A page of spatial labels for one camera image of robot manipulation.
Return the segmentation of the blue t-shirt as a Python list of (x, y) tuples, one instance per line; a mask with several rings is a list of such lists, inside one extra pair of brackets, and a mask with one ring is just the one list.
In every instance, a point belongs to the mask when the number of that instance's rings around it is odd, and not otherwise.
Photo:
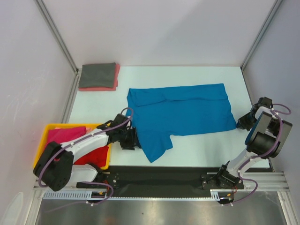
[(141, 148), (153, 163), (173, 148), (171, 136), (202, 135), (236, 128), (225, 86), (206, 84), (132, 89), (127, 95)]

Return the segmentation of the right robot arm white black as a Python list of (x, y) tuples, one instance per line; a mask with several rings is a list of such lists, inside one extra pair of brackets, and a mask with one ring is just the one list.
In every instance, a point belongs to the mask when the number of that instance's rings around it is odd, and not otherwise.
[(293, 127), (281, 119), (274, 108), (261, 106), (255, 113), (256, 122), (245, 140), (246, 148), (216, 175), (216, 184), (222, 189), (233, 188), (242, 182), (243, 174), (254, 164), (276, 157)]

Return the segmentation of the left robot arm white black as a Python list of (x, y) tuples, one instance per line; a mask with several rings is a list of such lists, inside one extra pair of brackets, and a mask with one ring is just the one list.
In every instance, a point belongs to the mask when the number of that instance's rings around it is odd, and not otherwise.
[(77, 183), (91, 184), (95, 188), (101, 186), (104, 178), (99, 166), (93, 162), (82, 165), (76, 165), (75, 162), (114, 142), (119, 142), (124, 150), (141, 148), (136, 129), (127, 125), (113, 129), (101, 124), (90, 133), (71, 141), (48, 143), (33, 170), (39, 186), (49, 187), (53, 191)]

